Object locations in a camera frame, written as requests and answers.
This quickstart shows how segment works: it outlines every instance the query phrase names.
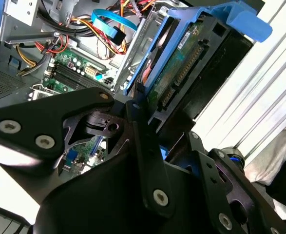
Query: black metal bracket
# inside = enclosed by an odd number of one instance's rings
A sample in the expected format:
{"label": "black metal bracket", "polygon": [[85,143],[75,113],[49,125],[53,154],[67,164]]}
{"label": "black metal bracket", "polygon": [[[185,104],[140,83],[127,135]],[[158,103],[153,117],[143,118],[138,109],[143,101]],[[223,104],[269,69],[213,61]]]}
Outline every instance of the black metal bracket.
{"label": "black metal bracket", "polygon": [[126,103],[128,121],[133,128],[130,151],[137,159],[144,206],[165,218],[173,215],[175,200],[160,152],[156,133],[147,124],[145,113],[134,101]]}
{"label": "black metal bracket", "polygon": [[102,89],[90,88],[1,108],[0,164],[50,173],[65,149],[92,137],[72,139],[79,122],[93,112],[109,111],[113,104]]}

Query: red wire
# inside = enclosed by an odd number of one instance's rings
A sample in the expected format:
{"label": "red wire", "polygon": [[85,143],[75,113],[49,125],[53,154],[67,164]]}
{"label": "red wire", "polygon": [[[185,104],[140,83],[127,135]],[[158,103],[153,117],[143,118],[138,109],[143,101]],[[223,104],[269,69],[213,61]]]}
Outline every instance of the red wire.
{"label": "red wire", "polygon": [[[54,53],[54,54],[59,54],[59,53],[61,53],[61,52],[63,52],[66,48],[67,48],[67,46],[68,46],[68,42],[69,42],[69,37],[68,37],[68,35],[66,35],[66,44],[65,44],[65,46],[64,46],[64,48],[62,48],[61,50],[60,49],[58,49],[58,50],[47,50],[49,53]],[[62,47],[63,46],[63,39],[61,38],[61,46],[60,47]],[[36,44],[36,47],[37,48],[39,48],[40,50],[44,50],[44,45],[42,45],[41,43],[39,43],[39,42],[35,42],[35,44]]]}

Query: green circuit board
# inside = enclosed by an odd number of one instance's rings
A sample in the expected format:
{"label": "green circuit board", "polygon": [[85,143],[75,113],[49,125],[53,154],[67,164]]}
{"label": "green circuit board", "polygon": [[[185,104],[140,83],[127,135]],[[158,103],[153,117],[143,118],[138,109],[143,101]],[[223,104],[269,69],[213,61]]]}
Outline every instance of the green circuit board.
{"label": "green circuit board", "polygon": [[[55,63],[60,63],[60,64],[66,66],[70,69],[73,69],[75,67],[76,69],[80,69],[81,71],[85,71],[86,68],[89,67],[89,68],[92,68],[95,71],[97,71],[97,69],[94,68],[88,60],[86,60],[82,57],[79,57],[77,54],[71,52],[70,50],[65,50],[64,52],[57,54],[55,56]],[[95,76],[91,76],[87,73],[85,73],[85,77],[91,78],[91,79],[95,78]]]}
{"label": "green circuit board", "polygon": [[67,93],[67,92],[71,92],[74,91],[74,89],[60,83],[59,81],[50,78],[48,81],[43,81],[43,86],[50,88],[52,87],[52,90],[59,92],[59,93]]}
{"label": "green circuit board", "polygon": [[155,111],[158,108],[159,102],[163,102],[165,106],[173,95],[174,89],[171,86],[179,76],[185,76],[186,70],[189,69],[187,63],[193,47],[198,44],[198,34],[202,29],[202,23],[196,22],[188,28],[180,40],[179,45],[148,93],[147,100],[150,111]]}

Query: silver metal panel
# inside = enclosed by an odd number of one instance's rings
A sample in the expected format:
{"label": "silver metal panel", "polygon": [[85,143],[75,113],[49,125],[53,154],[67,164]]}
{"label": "silver metal panel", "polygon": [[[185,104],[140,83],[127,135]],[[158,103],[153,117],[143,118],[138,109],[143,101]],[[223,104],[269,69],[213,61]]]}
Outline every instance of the silver metal panel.
{"label": "silver metal panel", "polygon": [[32,26],[37,16],[38,0],[6,1],[5,13]]}
{"label": "silver metal panel", "polygon": [[0,107],[25,102],[33,84],[39,79],[32,76],[16,76],[17,69],[7,63],[0,63]]}
{"label": "silver metal panel", "polygon": [[272,35],[253,46],[193,128],[207,150],[234,146],[246,165],[286,126],[286,0],[262,11]]}

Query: bolt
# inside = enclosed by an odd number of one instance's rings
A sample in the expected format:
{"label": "bolt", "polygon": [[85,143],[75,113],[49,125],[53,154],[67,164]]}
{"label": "bolt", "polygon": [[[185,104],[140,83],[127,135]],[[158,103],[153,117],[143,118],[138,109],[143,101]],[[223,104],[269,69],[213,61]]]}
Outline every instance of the bolt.
{"label": "bolt", "polygon": [[155,202],[160,206],[166,206],[169,203],[168,196],[165,194],[164,191],[160,189],[156,189],[153,192],[153,198]]}
{"label": "bolt", "polygon": [[109,99],[108,95],[107,94],[104,94],[104,93],[100,93],[100,96],[104,99]]}
{"label": "bolt", "polygon": [[275,228],[270,228],[270,231],[272,234],[279,234],[279,231],[277,231]]}
{"label": "bolt", "polygon": [[219,156],[220,156],[221,158],[225,158],[225,155],[223,154],[223,152],[219,151],[218,153],[219,153]]}
{"label": "bolt", "polygon": [[41,135],[36,138],[36,145],[43,149],[51,149],[55,145],[55,141],[50,136]]}
{"label": "bolt", "polygon": [[18,133],[21,125],[14,120],[3,120],[0,122],[0,131],[8,134]]}
{"label": "bolt", "polygon": [[196,133],[191,133],[191,135],[193,136],[193,138],[199,139],[199,136]]}
{"label": "bolt", "polygon": [[220,213],[219,221],[224,226],[224,228],[226,228],[228,231],[232,230],[231,220],[227,217],[226,214]]}

